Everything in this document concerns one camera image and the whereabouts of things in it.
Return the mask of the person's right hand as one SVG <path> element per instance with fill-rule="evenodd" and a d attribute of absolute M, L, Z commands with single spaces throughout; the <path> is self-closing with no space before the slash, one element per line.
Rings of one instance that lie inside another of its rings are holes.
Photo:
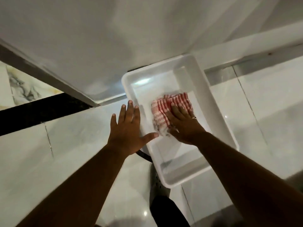
<path fill-rule="evenodd" d="M 178 141 L 194 145 L 198 147 L 201 144 L 201 137 L 206 133 L 205 129 L 200 125 L 198 120 L 186 119 L 187 110 L 182 104 L 176 104 L 182 113 L 182 119 L 177 119 L 172 111 L 165 110 L 165 114 L 170 121 L 170 127 L 176 128 L 180 133 L 180 139 Z"/>

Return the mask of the person's left hand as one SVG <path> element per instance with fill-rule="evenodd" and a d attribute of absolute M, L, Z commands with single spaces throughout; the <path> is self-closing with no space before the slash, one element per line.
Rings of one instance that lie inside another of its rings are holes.
<path fill-rule="evenodd" d="M 116 119 L 117 128 L 114 131 L 110 131 L 107 146 L 117 149 L 126 156 L 129 156 L 140 150 L 144 145 L 141 145 L 140 109 L 134 105 L 133 120 L 131 123 L 128 123 L 125 122 L 127 106 L 128 105 L 125 104 L 121 106 L 118 119 Z"/>

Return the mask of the red checked cloth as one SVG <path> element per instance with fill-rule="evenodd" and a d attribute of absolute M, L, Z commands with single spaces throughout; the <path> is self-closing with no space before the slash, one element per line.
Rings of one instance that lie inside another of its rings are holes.
<path fill-rule="evenodd" d="M 153 116 L 153 127 L 161 136 L 168 136 L 168 130 L 171 126 L 169 119 L 165 114 L 165 110 L 171 111 L 171 103 L 182 104 L 188 111 L 193 111 L 193 106 L 186 92 L 179 94 L 164 95 L 163 97 L 153 100 L 151 104 L 151 112 Z"/>

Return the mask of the white plastic tray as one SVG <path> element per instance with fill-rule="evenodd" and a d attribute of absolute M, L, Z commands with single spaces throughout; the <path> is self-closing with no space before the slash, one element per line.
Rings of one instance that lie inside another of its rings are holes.
<path fill-rule="evenodd" d="M 129 100 L 139 106 L 142 135 L 160 131 L 153 124 L 152 101 L 165 94 L 188 93 L 194 114 L 203 128 L 239 151 L 239 145 L 211 93 L 205 73 L 194 56 L 180 55 L 131 72 L 122 77 Z M 208 171 L 211 166 L 198 148 L 177 141 L 167 132 L 150 141 L 147 150 L 167 188 Z"/>

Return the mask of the person's right forearm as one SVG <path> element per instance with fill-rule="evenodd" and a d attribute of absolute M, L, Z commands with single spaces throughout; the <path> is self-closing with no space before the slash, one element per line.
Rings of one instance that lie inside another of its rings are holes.
<path fill-rule="evenodd" d="M 303 193 L 207 132 L 190 135 L 253 227 L 303 227 Z"/>

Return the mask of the person's left forearm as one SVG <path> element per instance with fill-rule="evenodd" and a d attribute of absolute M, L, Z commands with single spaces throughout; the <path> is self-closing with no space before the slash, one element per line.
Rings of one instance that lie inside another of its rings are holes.
<path fill-rule="evenodd" d="M 94 227 L 128 148 L 106 145 L 16 227 Z"/>

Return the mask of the grey clog shoe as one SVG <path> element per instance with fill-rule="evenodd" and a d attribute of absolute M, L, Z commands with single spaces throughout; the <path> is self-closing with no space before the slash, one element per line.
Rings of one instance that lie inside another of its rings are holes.
<path fill-rule="evenodd" d="M 149 206 L 151 207 L 154 199 L 157 196 L 164 196 L 169 198 L 170 189 L 166 188 L 160 180 L 157 174 L 154 164 L 150 165 L 150 195 L 149 195 Z"/>

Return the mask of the white cabinet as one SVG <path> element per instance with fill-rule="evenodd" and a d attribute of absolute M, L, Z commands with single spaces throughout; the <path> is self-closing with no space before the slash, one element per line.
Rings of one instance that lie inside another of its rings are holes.
<path fill-rule="evenodd" d="M 0 0 L 0 42 L 93 101 L 131 69 L 203 68 L 303 41 L 303 0 Z"/>

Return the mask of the black trouser leg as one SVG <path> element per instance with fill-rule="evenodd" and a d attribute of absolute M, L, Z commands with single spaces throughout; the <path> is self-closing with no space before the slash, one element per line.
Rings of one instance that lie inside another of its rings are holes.
<path fill-rule="evenodd" d="M 156 196 L 150 212 L 157 227 L 191 227 L 176 204 L 166 196 Z"/>

